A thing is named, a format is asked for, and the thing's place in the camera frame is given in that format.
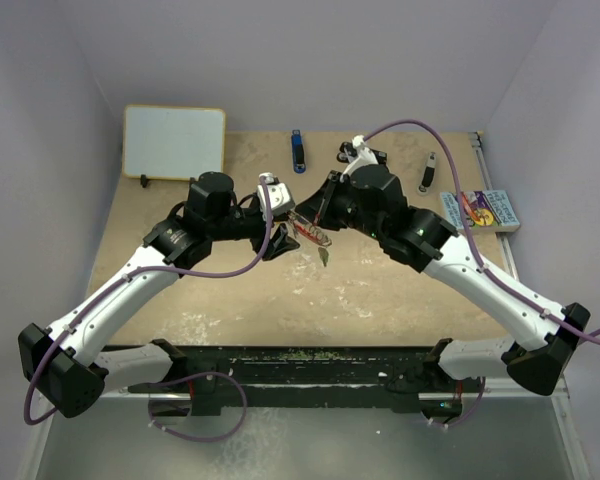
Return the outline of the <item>red-handled metal key organizer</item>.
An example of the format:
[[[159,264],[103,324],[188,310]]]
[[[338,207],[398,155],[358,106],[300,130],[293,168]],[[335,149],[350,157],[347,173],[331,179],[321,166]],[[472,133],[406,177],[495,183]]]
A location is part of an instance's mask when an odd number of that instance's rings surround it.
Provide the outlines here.
[[[295,211],[288,213],[288,223],[295,236],[300,235],[319,247],[328,248],[332,245],[329,236],[318,226]]]

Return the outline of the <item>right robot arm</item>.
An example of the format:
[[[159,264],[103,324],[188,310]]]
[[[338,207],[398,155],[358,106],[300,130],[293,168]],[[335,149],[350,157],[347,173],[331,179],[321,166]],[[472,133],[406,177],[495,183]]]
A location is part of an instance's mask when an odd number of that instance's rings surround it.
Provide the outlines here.
[[[582,305],[562,306],[480,259],[448,221],[410,205],[400,180],[384,166],[331,172],[300,209],[323,229],[350,228],[375,239],[392,260],[454,289],[506,330],[491,340],[439,341],[424,369],[432,389],[507,376],[532,393],[553,393],[590,318]]]

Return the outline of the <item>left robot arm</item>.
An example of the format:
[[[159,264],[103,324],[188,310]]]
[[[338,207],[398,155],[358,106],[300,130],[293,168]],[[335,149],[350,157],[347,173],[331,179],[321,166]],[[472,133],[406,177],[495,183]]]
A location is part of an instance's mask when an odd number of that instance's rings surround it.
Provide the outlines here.
[[[182,387],[186,363],[169,344],[154,340],[113,352],[104,348],[141,308],[181,278],[234,278],[298,248],[283,227],[296,207],[290,188],[266,172],[249,198],[250,206],[243,207],[233,179],[224,173],[191,179],[187,198],[150,230],[108,281],[49,326],[32,323],[20,332],[19,355],[28,382],[26,424],[37,425],[48,417],[33,417],[36,393],[51,402],[54,412],[73,418],[103,393],[119,388],[155,384],[174,392]],[[241,240],[250,241],[255,252],[245,266],[217,273],[195,270],[214,243]]]

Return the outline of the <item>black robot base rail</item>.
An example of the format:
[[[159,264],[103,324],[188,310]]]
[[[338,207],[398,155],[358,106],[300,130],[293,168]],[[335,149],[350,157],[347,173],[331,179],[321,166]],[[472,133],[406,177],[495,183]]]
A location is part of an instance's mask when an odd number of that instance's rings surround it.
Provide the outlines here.
[[[457,416],[477,379],[453,380],[430,347],[177,346],[168,386],[133,394],[190,400],[193,415],[225,407],[377,408]]]

